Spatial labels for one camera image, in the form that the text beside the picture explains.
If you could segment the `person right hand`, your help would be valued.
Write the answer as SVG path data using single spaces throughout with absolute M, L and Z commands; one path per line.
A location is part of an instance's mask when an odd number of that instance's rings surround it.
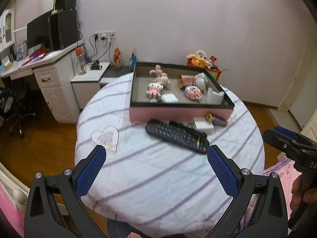
M 301 202 L 305 202 L 307 204 L 315 204 L 317 201 L 317 189 L 313 188 L 305 193 L 300 192 L 301 187 L 301 176 L 298 176 L 292 185 L 292 198 L 290 202 L 291 211 L 296 211 L 300 206 Z

